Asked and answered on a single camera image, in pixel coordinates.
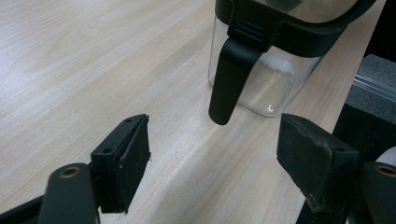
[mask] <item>screw hole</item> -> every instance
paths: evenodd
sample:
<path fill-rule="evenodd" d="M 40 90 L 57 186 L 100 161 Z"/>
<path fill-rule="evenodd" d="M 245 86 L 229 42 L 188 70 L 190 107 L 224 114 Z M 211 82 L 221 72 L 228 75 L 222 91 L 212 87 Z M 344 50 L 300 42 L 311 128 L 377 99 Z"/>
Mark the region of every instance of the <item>screw hole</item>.
<path fill-rule="evenodd" d="M 69 168 L 62 170 L 61 173 L 59 174 L 59 176 L 61 178 L 70 178 L 70 177 L 76 176 L 78 173 L 79 173 L 79 168 L 76 166 L 73 166 L 73 167 L 69 167 Z"/>
<path fill-rule="evenodd" d="M 396 177 L 396 171 L 390 167 L 379 165 L 379 166 L 376 166 L 376 170 L 381 175 L 388 175 L 388 176 Z"/>
<path fill-rule="evenodd" d="M 103 152 L 108 154 L 108 153 L 112 153 L 113 152 L 113 148 L 105 148 L 103 149 Z"/>

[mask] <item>light wood grain surface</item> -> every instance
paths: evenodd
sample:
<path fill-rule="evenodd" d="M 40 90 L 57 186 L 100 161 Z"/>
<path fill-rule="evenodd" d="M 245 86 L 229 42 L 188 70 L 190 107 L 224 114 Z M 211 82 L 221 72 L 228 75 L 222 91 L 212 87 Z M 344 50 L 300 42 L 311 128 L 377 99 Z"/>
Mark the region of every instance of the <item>light wood grain surface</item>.
<path fill-rule="evenodd" d="M 349 25 L 288 113 L 333 129 L 384 2 Z M 152 161 L 129 214 L 103 223 L 294 223 L 304 198 L 276 161 L 279 118 L 207 115 L 213 20 L 214 0 L 2 0 L 0 213 L 146 113 Z"/>

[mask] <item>glass pitcher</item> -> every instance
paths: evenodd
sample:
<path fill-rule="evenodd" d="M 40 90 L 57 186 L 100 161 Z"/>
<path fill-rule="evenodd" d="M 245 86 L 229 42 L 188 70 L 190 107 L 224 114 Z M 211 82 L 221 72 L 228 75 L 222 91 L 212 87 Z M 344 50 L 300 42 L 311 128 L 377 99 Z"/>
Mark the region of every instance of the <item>glass pitcher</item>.
<path fill-rule="evenodd" d="M 209 116 L 224 125 L 236 102 L 280 115 L 347 25 L 375 0 L 217 0 Z"/>

